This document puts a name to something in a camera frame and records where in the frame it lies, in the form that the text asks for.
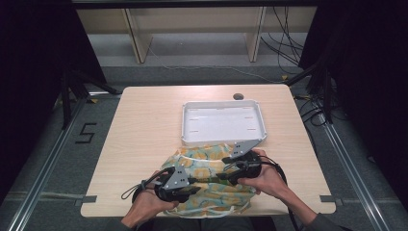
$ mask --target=metal frame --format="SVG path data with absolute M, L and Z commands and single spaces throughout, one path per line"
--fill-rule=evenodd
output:
M 325 121 L 324 115 L 320 115 L 319 118 L 321 122 Z M 347 174 L 348 179 L 350 180 L 351 185 L 354 188 L 354 191 L 359 197 L 363 208 L 366 210 L 366 213 L 371 221 L 374 230 L 391 230 L 390 226 L 384 219 L 380 208 L 378 207 L 369 189 L 364 183 L 364 180 L 357 170 L 357 167 L 353 164 L 353 161 L 348 155 L 348 152 L 345 149 L 336 129 L 334 128 L 334 125 L 332 123 L 326 123 L 324 129 L 327 137 L 336 150 L 336 154 L 339 157 L 340 162 L 342 163 L 344 171 Z
M 346 4 L 328 0 L 72 0 L 38 1 L 37 6 L 67 6 L 75 9 L 200 8 L 200 7 L 313 7 L 320 4 Z
M 27 193 L 27 196 L 21 203 L 20 207 L 18 208 L 17 212 L 14 215 L 14 218 L 7 230 L 9 231 L 17 231 L 17 230 L 24 230 L 31 214 L 33 213 L 39 197 L 41 195 L 42 190 L 44 189 L 55 164 L 57 163 L 60 154 L 64 149 L 64 145 L 66 143 L 67 137 L 70 135 L 72 130 L 72 125 L 75 123 L 75 119 L 77 118 L 78 114 L 82 111 L 85 104 L 87 103 L 87 99 L 80 99 L 74 111 L 72 113 L 72 119 L 67 124 L 66 128 L 62 130 L 60 133 L 56 143 L 54 144 L 50 154 L 48 155 L 45 164 L 43 165 L 39 175 L 36 178 L 36 181 L 30 191 Z

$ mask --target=black cable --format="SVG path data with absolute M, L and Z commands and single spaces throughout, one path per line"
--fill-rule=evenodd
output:
M 273 47 L 272 45 L 270 45 L 269 43 L 267 43 L 264 38 L 261 37 L 261 40 L 265 43 L 265 45 L 272 51 L 274 51 L 275 53 L 277 53 L 278 55 L 281 55 L 283 58 L 285 58 L 286 60 L 288 60 L 289 62 L 291 62 L 292 64 L 297 65 L 297 62 L 294 58 L 290 57 L 289 55 L 283 53 L 282 51 L 276 49 L 275 47 Z
M 270 33 L 268 33 L 268 35 L 269 35 L 269 37 L 270 37 L 270 39 L 271 39 L 272 41 L 274 41 L 274 42 L 276 42 L 276 43 L 278 43 L 278 44 L 282 44 L 282 45 L 284 45 L 284 46 L 291 47 L 291 45 L 289 45 L 289 44 L 287 44 L 287 43 L 280 42 L 280 41 L 276 40 L 275 38 L 273 38 L 273 37 L 270 35 Z M 294 46 L 293 48 L 294 48 L 294 49 L 297 49 L 297 50 L 303 50 L 303 48 L 301 48 L 301 47 L 296 47 L 296 46 Z
M 268 166 L 272 166 L 275 167 L 276 171 L 279 173 L 279 175 L 282 177 L 283 182 L 285 182 L 286 185 L 288 185 L 288 180 L 286 179 L 286 175 L 285 172 L 283 171 L 283 169 L 279 166 L 279 164 L 277 164 L 276 162 L 274 162 L 271 158 L 267 157 L 267 156 L 259 156 L 259 157 L 265 157 L 267 159 L 270 160 L 270 162 L 258 162 L 259 164 L 262 165 L 268 165 Z M 299 231 L 299 227 L 297 226 L 297 222 L 296 219 L 294 218 L 294 214 L 293 211 L 288 207 L 288 214 L 289 217 L 291 218 L 292 221 L 292 225 L 295 231 Z
M 304 113 L 303 115 L 301 115 L 301 117 L 304 117 L 304 116 L 306 116 L 307 114 L 311 113 L 312 111 L 316 111 L 316 110 L 319 110 L 319 112 L 321 113 L 321 109 L 323 109 L 323 107 L 316 107 L 316 108 L 314 108 L 314 109 L 311 109 L 311 110 L 307 111 L 306 113 Z
M 341 118 L 341 117 L 338 117 L 337 115 L 334 114 L 334 112 L 335 112 L 336 109 L 341 108 L 340 105 L 333 105 L 334 103 L 335 103 L 335 102 L 332 102 L 331 110 L 330 110 L 330 115 L 333 116 L 334 118 L 338 119 L 338 120 L 348 121 L 348 118 L 347 118 L 347 117 L 346 117 L 346 118 Z
M 278 65 L 279 65 L 279 68 L 282 70 L 282 71 L 284 71 L 284 72 L 286 72 L 286 73 L 288 73 L 288 74 L 297 74 L 297 73 L 292 73 L 292 72 L 289 72 L 289 71 L 287 71 L 287 70 L 285 70 L 283 67 L 282 67 L 282 65 L 280 64 L 280 56 L 279 56 L 279 54 L 280 54 L 280 49 L 281 49 L 281 44 L 282 44 L 282 41 L 283 41 L 283 35 L 282 35 L 282 38 L 281 38 L 281 43 L 279 43 L 279 53 L 278 53 Z M 296 66 L 298 66 L 299 65 L 299 62 L 298 62 L 298 60 L 297 59 L 295 59 L 295 65 Z
M 288 16 L 289 16 L 289 8 L 287 7 L 287 10 L 286 10 L 286 18 L 285 18 L 285 26 L 286 26 L 286 31 L 287 31 L 287 35 L 288 35 L 288 39 L 289 39 L 289 42 L 290 42 L 290 44 L 291 44 L 291 46 L 292 46 L 292 51 L 297 55 L 297 57 L 300 59 L 300 55 L 299 55 L 299 53 L 297 53 L 297 50 L 296 49 L 294 49 L 294 40 L 292 39 L 292 37 L 290 37 L 290 32 L 289 32 L 289 24 L 288 24 Z
M 323 110 L 319 110 L 319 111 L 313 113 L 310 117 L 308 117 L 307 119 L 303 120 L 303 123 L 305 123 L 305 122 L 311 120 L 314 116 L 317 116 L 317 115 L 322 114 L 322 113 L 323 113 Z
M 298 46 L 300 46 L 300 47 L 303 47 L 303 45 L 297 43 L 295 40 L 293 40 L 293 39 L 291 38 L 291 36 L 290 36 L 289 34 L 286 33 L 286 30 L 285 30 L 284 26 L 282 25 L 282 22 L 281 22 L 281 20 L 280 20 L 280 18 L 279 18 L 279 16 L 278 16 L 278 13 L 276 12 L 276 9 L 275 9 L 274 7 L 273 7 L 273 11 L 275 12 L 275 15 L 276 15 L 276 18 L 278 19 L 279 25 L 281 26 L 283 32 L 286 34 L 287 38 L 288 38 L 289 40 L 291 40 L 293 43 L 295 43 L 296 45 L 298 45 Z
M 145 189 L 145 187 L 150 184 L 154 179 L 156 179 L 157 177 L 159 177 L 160 175 L 162 175 L 165 172 L 171 171 L 174 167 L 167 167 L 159 172 L 157 172 L 156 174 L 154 174 L 153 176 L 151 176 L 148 180 L 143 180 L 141 181 L 140 184 L 137 184 L 136 186 L 130 188 L 129 190 L 127 190 L 126 192 L 123 193 L 123 195 L 121 196 L 122 199 L 127 199 L 129 197 L 129 195 L 131 193 L 133 193 L 134 191 L 136 191 L 138 188 L 142 188 Z
M 302 112 L 302 110 L 303 110 L 303 108 L 305 107 L 305 105 L 306 104 L 308 104 L 308 103 L 310 103 L 310 102 L 312 102 L 312 101 L 310 101 L 310 100 L 307 100 L 306 101 L 306 103 L 304 103 L 301 107 L 300 107 L 300 109 L 299 109 L 299 113 L 301 113 Z
M 286 35 L 286 37 L 288 38 L 289 43 L 291 44 L 292 54 L 293 54 L 294 58 L 296 59 L 296 61 L 299 63 L 299 61 L 298 61 L 298 59 L 297 59 L 297 57 L 295 55 L 295 53 L 297 54 L 297 52 L 295 52 L 295 50 L 293 49 L 293 44 L 292 44 L 292 41 L 291 41 L 291 37 L 289 36 L 288 15 L 289 15 L 289 8 L 285 7 L 285 33 L 283 35 Z
M 310 118 L 310 123 L 311 123 L 312 125 L 316 126 L 316 127 L 319 127 L 319 126 L 321 126 L 321 125 L 324 125 L 324 124 L 326 124 L 326 122 L 327 122 L 327 119 L 326 119 L 326 116 L 325 116 L 325 117 L 324 117 L 324 122 L 319 123 L 319 124 L 315 123 L 315 122 L 313 121 L 313 119 L 314 119 L 314 117 L 316 117 L 316 116 L 318 116 L 318 115 L 319 115 L 319 114 L 312 115 L 311 118 Z

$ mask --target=white cable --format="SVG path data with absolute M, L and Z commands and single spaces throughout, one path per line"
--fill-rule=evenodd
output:
M 192 67 L 186 67 L 186 66 L 169 67 L 169 66 L 166 66 L 166 65 L 163 64 L 163 62 L 162 62 L 162 60 L 160 59 L 160 57 L 157 56 L 157 55 L 153 52 L 153 50 L 152 50 L 150 47 L 149 47 L 148 49 L 149 49 L 150 52 L 159 60 L 159 62 L 160 62 L 160 64 L 162 65 L 162 67 L 164 67 L 164 68 L 166 68 L 166 69 L 171 69 L 171 70 L 173 70 L 173 69 L 200 69 L 200 68 L 232 69 L 232 70 L 235 70 L 235 71 L 237 71 L 237 72 L 239 72 L 239 73 L 241 73 L 241 74 L 245 74 L 245 75 L 250 75 L 250 76 L 254 76 L 254 77 L 261 78 L 261 79 L 263 79 L 263 80 L 265 80 L 265 81 L 268 81 L 268 82 L 270 82 L 270 83 L 272 83 L 272 84 L 283 84 L 283 83 L 285 83 L 285 81 L 272 81 L 272 80 L 269 80 L 269 79 L 267 79 L 267 78 L 265 78 L 265 77 L 263 77 L 263 76 L 261 76 L 261 75 L 243 72 L 243 71 L 238 70 L 238 69 L 236 69 L 236 68 L 234 68 L 234 67 L 232 67 L 232 66 L 209 66 L 209 65 L 203 65 L 203 66 L 192 66 Z

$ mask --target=wooden table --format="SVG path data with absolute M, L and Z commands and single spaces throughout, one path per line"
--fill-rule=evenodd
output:
M 285 85 L 221 85 L 127 88 L 120 99 L 87 196 L 84 217 L 123 217 L 131 206 L 131 196 L 121 195 L 147 179 L 168 156 L 182 146 L 182 105 L 189 101 L 244 99 L 259 102 L 267 138 L 258 146 L 279 163 L 289 186 L 315 212 L 330 214 L 336 206 L 321 202 L 330 195 L 319 162 L 300 115 Z M 286 206 L 266 194 L 255 195 L 243 216 L 279 215 Z

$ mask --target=black curtain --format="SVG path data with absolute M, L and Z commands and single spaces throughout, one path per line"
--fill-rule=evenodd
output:
M 328 69 L 350 120 L 408 210 L 408 2 L 360 1 L 357 7 L 343 51 Z M 318 9 L 303 68 L 317 61 L 336 18 L 346 11 Z
M 67 5 L 0 1 L 0 32 L 1 203 L 52 113 L 66 69 L 106 81 L 76 11 Z

